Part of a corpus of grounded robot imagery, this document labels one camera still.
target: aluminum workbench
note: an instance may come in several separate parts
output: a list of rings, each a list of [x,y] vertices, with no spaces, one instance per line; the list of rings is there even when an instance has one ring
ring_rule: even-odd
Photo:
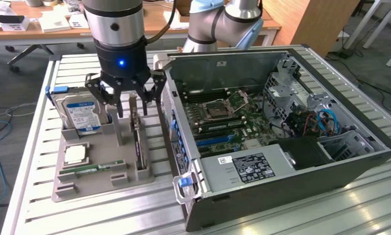
[[[291,47],[391,137],[389,113],[311,49]],[[175,51],[148,53],[150,65],[152,56],[166,52]],[[148,107],[148,116],[144,117],[155,182],[66,202],[54,203],[51,200],[62,121],[46,98],[44,88],[48,85],[83,86],[86,74],[99,71],[95,54],[66,55],[60,60],[50,62],[3,235],[188,234],[184,231],[180,205],[175,200],[171,167],[155,106]],[[309,88],[318,92],[319,85],[307,77],[305,71],[302,73],[301,79]],[[127,103],[123,108],[127,116]],[[391,159],[342,189],[191,233],[204,234],[390,235]]]

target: wooden cabinet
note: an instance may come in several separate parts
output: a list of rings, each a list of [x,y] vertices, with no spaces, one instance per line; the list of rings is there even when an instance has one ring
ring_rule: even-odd
[[[307,44],[326,56],[359,0],[263,0],[281,24],[274,45]]]

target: chair wheel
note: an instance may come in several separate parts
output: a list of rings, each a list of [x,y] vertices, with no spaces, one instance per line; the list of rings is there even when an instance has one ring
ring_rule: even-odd
[[[15,52],[15,48],[12,46],[6,46],[6,50],[10,52]]]
[[[10,71],[19,72],[20,71],[20,67],[19,66],[10,66]]]
[[[82,44],[82,43],[78,43],[76,46],[78,46],[79,49],[84,49],[86,48],[86,45]]]

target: motherboard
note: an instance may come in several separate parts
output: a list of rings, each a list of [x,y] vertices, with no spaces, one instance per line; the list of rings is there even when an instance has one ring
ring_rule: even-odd
[[[202,158],[266,146],[278,138],[257,95],[228,89],[183,97]]]

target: blue led light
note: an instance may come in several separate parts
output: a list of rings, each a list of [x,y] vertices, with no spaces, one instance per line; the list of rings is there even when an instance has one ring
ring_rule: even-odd
[[[124,60],[119,60],[119,66],[124,67],[126,66],[126,61]]]

